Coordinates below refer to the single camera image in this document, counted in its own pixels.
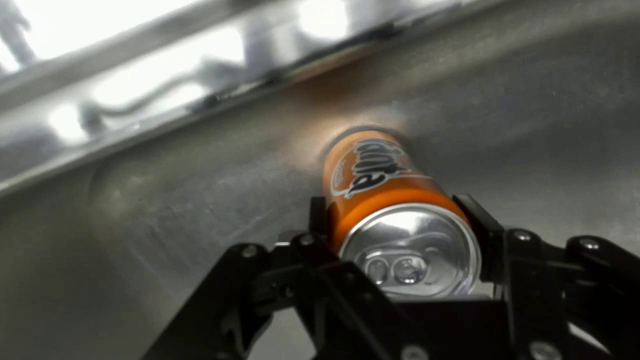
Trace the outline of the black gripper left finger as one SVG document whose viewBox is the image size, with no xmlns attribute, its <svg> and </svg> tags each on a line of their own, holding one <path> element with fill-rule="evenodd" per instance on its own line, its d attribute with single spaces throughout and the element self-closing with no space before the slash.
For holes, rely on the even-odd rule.
<svg viewBox="0 0 640 360">
<path fill-rule="evenodd" d="M 280 309 L 293 309 L 315 345 L 313 360 L 428 360 L 411 316 L 329 246 L 327 199 L 308 227 L 275 248 L 228 248 L 142 360 L 248 360 Z"/>
</svg>

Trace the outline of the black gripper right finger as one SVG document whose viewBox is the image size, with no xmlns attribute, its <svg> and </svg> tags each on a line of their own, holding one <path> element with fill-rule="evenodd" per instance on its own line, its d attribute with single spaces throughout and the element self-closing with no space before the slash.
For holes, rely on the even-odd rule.
<svg viewBox="0 0 640 360">
<path fill-rule="evenodd" d="M 603 235 L 562 246 L 506 227 L 471 193 L 455 202 L 483 249 L 483 280 L 506 306 L 514 360 L 640 360 L 640 258 Z"/>
</svg>

